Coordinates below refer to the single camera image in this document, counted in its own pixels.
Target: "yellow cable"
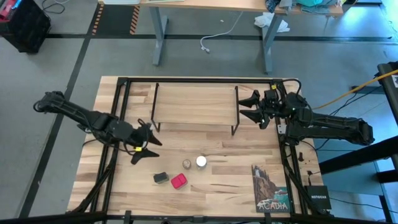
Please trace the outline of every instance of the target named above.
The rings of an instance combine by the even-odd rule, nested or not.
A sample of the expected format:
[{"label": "yellow cable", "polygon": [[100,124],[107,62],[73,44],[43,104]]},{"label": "yellow cable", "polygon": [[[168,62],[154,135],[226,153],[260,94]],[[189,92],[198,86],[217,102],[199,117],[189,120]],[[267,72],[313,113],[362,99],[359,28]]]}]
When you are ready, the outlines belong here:
[{"label": "yellow cable", "polygon": [[382,79],[382,78],[389,77],[389,76],[391,76],[391,75],[393,75],[393,74],[396,74],[396,73],[398,73],[398,70],[394,70],[394,71],[392,71],[392,72],[389,72],[389,73],[387,73],[387,74],[384,74],[384,75],[381,75],[381,76],[379,76],[379,77],[377,77],[377,78],[374,78],[374,79],[372,79],[372,80],[370,80],[370,81],[368,81],[368,82],[366,82],[366,83],[363,83],[362,85],[356,87],[355,89],[353,89],[353,90],[351,90],[351,91],[349,91],[349,92],[347,92],[347,93],[341,95],[339,98],[337,98],[337,99],[335,99],[335,100],[332,100],[332,101],[330,101],[329,103],[324,104],[324,105],[322,105],[322,106],[319,106],[319,107],[317,107],[317,108],[314,108],[314,110],[320,109],[320,108],[324,108],[324,107],[326,107],[326,106],[328,106],[328,105],[330,105],[330,104],[332,104],[332,103],[334,103],[334,102],[336,102],[336,101],[338,101],[338,100],[340,100],[340,99],[342,99],[342,98],[348,96],[349,94],[354,93],[354,92],[356,92],[356,91],[358,91],[358,90],[364,88],[366,85],[368,85],[368,84],[370,84],[370,83],[374,83],[374,82],[376,82],[376,81],[379,81],[379,80]]}]

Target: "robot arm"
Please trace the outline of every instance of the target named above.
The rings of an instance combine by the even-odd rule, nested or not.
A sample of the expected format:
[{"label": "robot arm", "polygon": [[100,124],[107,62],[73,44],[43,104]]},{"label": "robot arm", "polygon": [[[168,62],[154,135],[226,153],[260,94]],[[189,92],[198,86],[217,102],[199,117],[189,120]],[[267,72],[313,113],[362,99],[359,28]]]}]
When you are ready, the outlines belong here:
[{"label": "robot arm", "polygon": [[239,101],[249,108],[256,106],[255,110],[240,110],[240,113],[259,123],[260,129],[266,129],[270,119],[279,117],[287,118],[283,132],[289,144],[298,145],[305,138],[344,139],[364,146],[373,143],[372,126],[362,119],[313,113],[306,108],[309,105],[300,95],[286,94],[282,82],[275,85],[275,90],[264,92],[263,99],[254,90],[250,98]]},{"label": "robot arm", "polygon": [[39,113],[60,113],[76,121],[78,127],[105,145],[122,142],[134,147],[135,153],[131,163],[136,164],[143,157],[159,157],[147,149],[148,142],[161,146],[162,143],[153,135],[151,124],[138,120],[141,127],[134,129],[131,124],[119,120],[117,116],[99,111],[89,111],[65,99],[60,91],[46,92],[45,96],[34,104]]}]

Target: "red cube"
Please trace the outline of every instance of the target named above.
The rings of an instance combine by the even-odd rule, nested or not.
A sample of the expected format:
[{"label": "red cube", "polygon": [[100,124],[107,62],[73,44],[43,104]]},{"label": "red cube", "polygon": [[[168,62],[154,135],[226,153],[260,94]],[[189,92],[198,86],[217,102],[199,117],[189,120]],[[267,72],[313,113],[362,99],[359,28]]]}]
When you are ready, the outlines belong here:
[{"label": "red cube", "polygon": [[187,178],[183,174],[179,174],[172,179],[172,185],[177,190],[182,188],[185,184],[187,184]]}]

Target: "white cylinder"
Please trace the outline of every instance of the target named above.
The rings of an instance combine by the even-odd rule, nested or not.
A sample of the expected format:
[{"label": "white cylinder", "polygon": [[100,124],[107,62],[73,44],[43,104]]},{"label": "white cylinder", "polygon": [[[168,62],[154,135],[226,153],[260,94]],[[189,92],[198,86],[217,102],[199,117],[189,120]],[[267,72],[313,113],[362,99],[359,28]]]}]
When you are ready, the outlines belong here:
[{"label": "white cylinder", "polygon": [[206,164],[207,164],[207,160],[206,160],[206,158],[205,158],[204,156],[199,156],[199,157],[197,157],[197,166],[198,166],[198,169],[203,169],[203,168],[205,168],[205,167],[206,167]]}]

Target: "metal can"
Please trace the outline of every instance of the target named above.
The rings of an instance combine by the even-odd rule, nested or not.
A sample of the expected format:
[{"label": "metal can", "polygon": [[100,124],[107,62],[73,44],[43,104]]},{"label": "metal can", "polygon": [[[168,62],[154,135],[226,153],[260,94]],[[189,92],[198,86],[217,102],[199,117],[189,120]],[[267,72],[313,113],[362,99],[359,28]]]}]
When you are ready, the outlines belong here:
[{"label": "metal can", "polygon": [[182,161],[182,166],[186,170],[191,169],[191,161],[189,159],[185,159],[184,161]]},{"label": "metal can", "polygon": [[198,169],[204,169],[207,165],[207,160],[204,156],[197,157],[197,166]]}]

